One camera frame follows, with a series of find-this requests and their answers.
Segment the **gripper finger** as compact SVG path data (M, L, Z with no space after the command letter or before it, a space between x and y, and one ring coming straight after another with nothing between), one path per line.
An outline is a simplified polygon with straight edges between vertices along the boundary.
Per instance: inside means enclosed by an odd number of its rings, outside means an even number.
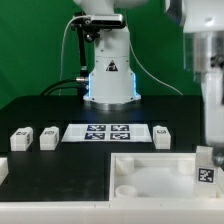
M216 167L224 166L224 155L222 155L221 153L214 154L212 160Z

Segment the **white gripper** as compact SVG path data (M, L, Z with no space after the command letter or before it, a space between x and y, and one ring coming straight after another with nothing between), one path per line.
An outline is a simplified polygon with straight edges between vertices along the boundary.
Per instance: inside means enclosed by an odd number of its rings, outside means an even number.
M224 31L186 33L184 59L201 85L206 144L224 147Z

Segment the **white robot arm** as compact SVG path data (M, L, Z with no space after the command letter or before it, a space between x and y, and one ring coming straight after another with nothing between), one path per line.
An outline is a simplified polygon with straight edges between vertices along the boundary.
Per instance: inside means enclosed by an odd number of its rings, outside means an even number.
M148 0L73 0L85 16L74 24L94 43L95 65L87 76L86 105L119 110L141 100L130 68L130 33L116 8ZM183 26L185 63L201 83L205 140L213 164L224 166L224 0L165 0L165 12Z

